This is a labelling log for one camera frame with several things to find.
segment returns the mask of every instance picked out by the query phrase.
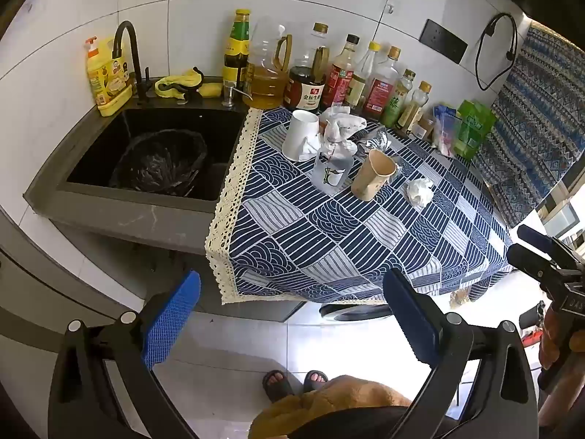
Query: slipper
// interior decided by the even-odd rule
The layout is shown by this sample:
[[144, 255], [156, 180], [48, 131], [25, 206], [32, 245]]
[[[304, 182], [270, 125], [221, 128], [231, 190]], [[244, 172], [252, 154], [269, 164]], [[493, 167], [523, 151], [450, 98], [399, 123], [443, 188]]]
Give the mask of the slipper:
[[[313, 381], [311, 379], [311, 376], [314, 375], [315, 373], [317, 375], [319, 375], [321, 378], [323, 378], [325, 380], [325, 382]], [[305, 382], [302, 384], [302, 392], [303, 393], [310, 393], [311, 391], [315, 391], [315, 390], [319, 389], [321, 386], [323, 386], [327, 381], [329, 381], [329, 378], [327, 378], [327, 375], [324, 374], [323, 371], [311, 370], [305, 376]]]
[[[283, 379], [276, 383], [268, 384], [270, 377], [274, 376], [276, 373], [283, 375]], [[289, 394], [294, 394], [291, 384], [288, 382], [287, 375], [280, 370], [272, 370], [265, 374], [264, 379], [262, 380], [262, 386], [264, 387], [264, 391], [266, 391], [266, 396], [268, 396], [268, 399], [270, 399], [272, 403], [280, 401]]]

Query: black faucet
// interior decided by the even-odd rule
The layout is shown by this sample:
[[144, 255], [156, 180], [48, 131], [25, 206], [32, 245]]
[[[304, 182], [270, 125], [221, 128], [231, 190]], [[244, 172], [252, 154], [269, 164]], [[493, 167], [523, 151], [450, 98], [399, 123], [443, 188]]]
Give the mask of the black faucet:
[[130, 37], [130, 48], [132, 50], [132, 64], [134, 64], [134, 73], [136, 78], [136, 92], [138, 92], [138, 100], [140, 102], [148, 102], [148, 96], [146, 91], [150, 88], [150, 75], [148, 68], [144, 70], [145, 80], [142, 80], [142, 74], [140, 72], [140, 59], [138, 57], [138, 46], [136, 44], [136, 31], [130, 21], [122, 21], [118, 29], [116, 30], [116, 36], [113, 39], [113, 50], [112, 59], [119, 58], [122, 56], [122, 34], [124, 29], [128, 30], [128, 36]]

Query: black sink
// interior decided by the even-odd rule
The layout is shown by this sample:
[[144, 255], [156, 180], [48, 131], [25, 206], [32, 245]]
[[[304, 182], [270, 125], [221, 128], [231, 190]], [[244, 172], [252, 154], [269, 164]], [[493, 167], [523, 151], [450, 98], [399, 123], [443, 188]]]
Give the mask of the black sink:
[[217, 201], [244, 118], [245, 114], [218, 109], [154, 107], [123, 110], [83, 155], [67, 181], [109, 187], [112, 173], [131, 140], [169, 128], [186, 129], [201, 133], [208, 151], [187, 198]]

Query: kitchen counter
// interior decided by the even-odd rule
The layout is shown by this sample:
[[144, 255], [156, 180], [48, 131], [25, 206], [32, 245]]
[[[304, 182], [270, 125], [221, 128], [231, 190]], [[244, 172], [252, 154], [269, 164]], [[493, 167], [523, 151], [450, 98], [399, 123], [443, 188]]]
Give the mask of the kitchen counter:
[[[178, 105], [175, 99], [153, 94], [148, 105], [139, 105], [135, 96], [121, 111], [140, 108], [226, 110], [241, 113], [242, 123], [248, 110], [242, 102], [230, 109], [221, 105], [221, 99]], [[96, 107], [91, 109], [49, 156], [24, 198], [37, 214], [76, 228], [165, 249], [205, 254], [205, 239], [216, 201], [67, 181], [82, 156], [118, 113], [102, 117]]]

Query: blue patterned curtain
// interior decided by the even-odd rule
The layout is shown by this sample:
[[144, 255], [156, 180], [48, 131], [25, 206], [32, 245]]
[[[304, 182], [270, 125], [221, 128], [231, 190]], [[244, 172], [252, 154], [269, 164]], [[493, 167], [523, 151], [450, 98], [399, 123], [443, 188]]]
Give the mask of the blue patterned curtain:
[[585, 52], [532, 23], [491, 108], [498, 120], [473, 162], [512, 228], [585, 149]]

